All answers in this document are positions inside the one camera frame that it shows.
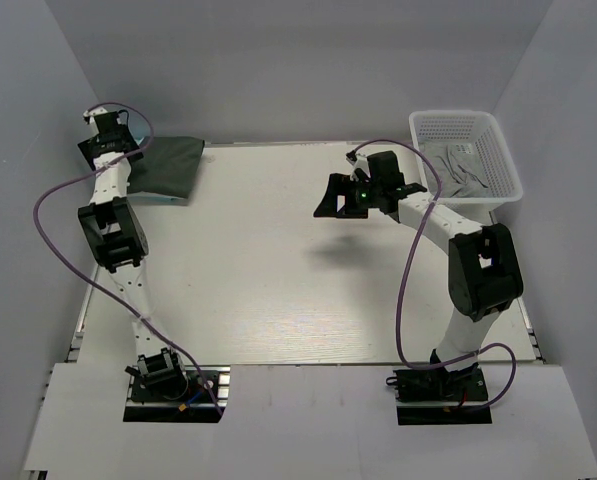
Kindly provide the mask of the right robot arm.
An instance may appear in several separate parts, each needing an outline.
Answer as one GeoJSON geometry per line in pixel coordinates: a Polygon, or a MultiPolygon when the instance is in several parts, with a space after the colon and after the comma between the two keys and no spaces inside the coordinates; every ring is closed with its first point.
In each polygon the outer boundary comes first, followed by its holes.
{"type": "Polygon", "coordinates": [[[409,363],[413,370],[432,370],[431,390],[450,399],[466,385],[463,370],[487,351],[484,340],[493,323],[524,290],[510,230],[485,225],[440,203],[436,194],[409,183],[396,154],[383,151],[360,157],[347,154],[349,174],[332,173],[316,218],[365,219],[376,209],[396,223],[415,229],[448,259],[447,285],[453,311],[444,337],[426,364],[409,363]]]}

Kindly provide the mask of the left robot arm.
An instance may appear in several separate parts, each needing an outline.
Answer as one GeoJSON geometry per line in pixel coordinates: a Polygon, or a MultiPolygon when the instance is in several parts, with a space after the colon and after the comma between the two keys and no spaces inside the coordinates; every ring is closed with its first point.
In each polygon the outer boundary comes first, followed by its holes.
{"type": "Polygon", "coordinates": [[[131,163],[142,154],[119,116],[104,107],[84,114],[93,136],[78,147],[96,175],[92,197],[78,210],[78,219],[97,264],[109,273],[120,298],[138,313],[132,317],[137,360],[127,372],[150,394],[174,400],[187,392],[190,377],[175,350],[144,323],[163,329],[152,317],[147,238],[127,199],[131,163]]]}

